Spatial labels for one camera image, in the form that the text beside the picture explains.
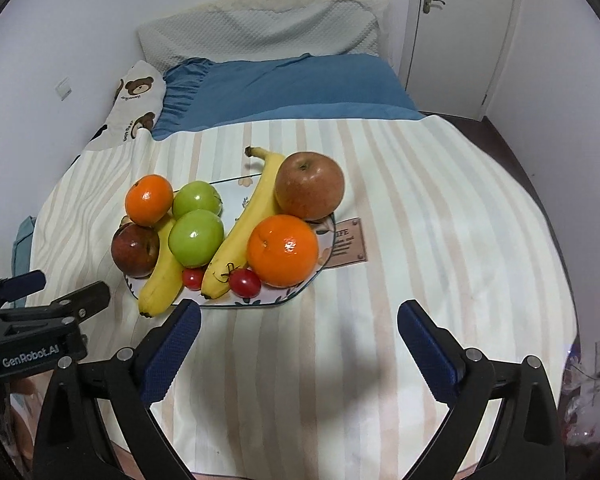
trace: bear print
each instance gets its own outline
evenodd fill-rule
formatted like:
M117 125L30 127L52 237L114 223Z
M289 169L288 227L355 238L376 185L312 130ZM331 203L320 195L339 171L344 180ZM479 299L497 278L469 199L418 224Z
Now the bear print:
M118 89L116 90L116 96L113 98L113 102L116 102L116 99L118 98L118 96L120 95L120 91L125 87L125 82L122 81L122 79L120 80L120 86L118 87Z
M151 89L151 85L154 82L154 78L143 77L142 79L136 79L135 81L129 81L125 88L129 92L129 95L140 95Z
M153 112L147 112L142 117L138 117L134 125L131 127L131 138L136 138L140 128L146 128L147 130L151 131L154 127L154 119L155 114Z

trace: plate of fruit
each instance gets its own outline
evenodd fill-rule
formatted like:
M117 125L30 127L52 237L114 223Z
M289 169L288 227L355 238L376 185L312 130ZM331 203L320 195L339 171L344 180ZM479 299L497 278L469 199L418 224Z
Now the plate of fruit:
M264 161L262 174L175 192L147 175L127 193L111 254L144 316L184 299L207 308L276 306L326 265L344 195L340 167L313 152L245 154Z

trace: blue bed sheet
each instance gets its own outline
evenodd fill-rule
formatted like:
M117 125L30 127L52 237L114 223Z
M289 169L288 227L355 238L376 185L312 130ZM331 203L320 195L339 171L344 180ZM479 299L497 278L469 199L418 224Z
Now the blue bed sheet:
M366 117L372 108L361 105L417 110L388 63L368 54L304 54L291 59L225 63L192 58L167 70L164 78L164 105L152 131L157 140L180 130L198 131L254 120L251 118L271 110L280 110L276 118L285 118L281 115L284 112L298 118L328 118L332 111L339 118L369 119L404 117L376 117L380 108ZM319 106L336 104L331 109ZM293 108L299 105L315 107ZM313 115L300 116L303 111Z

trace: yellow banana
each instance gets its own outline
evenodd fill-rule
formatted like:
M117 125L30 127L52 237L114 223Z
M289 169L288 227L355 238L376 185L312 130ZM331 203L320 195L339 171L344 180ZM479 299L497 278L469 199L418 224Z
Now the yellow banana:
M163 313L182 290L184 267L171 254L168 243L169 233L175 223L171 215L166 214L155 226L160 238L158 262L138 297L138 310L146 317L154 317Z
M251 146L244 150L244 153L246 156L257 156L264 160L264 168L247 207L244 208L228 237L222 242L218 252L206 268L201 292L206 298L212 300L229 291L227 283L229 266L232 265L232 269L246 266L247 242L256 225L265 218L280 212L274 195L274 184L278 168L285 160L285 156Z

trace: screw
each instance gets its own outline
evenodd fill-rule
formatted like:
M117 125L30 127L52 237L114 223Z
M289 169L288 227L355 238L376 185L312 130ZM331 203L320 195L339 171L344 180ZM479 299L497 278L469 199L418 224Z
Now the screw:
M118 353L116 354L116 357L120 361L129 361L129 359L131 359L133 356L134 356L134 351L132 348L121 348L120 350L118 350Z
M65 355L64 357L58 359L58 368L62 368L62 370L64 370L65 368L71 366L72 362L74 361L68 355Z
M526 364L528 364L532 368L539 368L542 366L542 361L538 359L535 355L530 355L526 358Z
M464 355L466 355L467 359L470 361L478 362L480 359L482 359L482 352L480 352L477 348L468 348Z

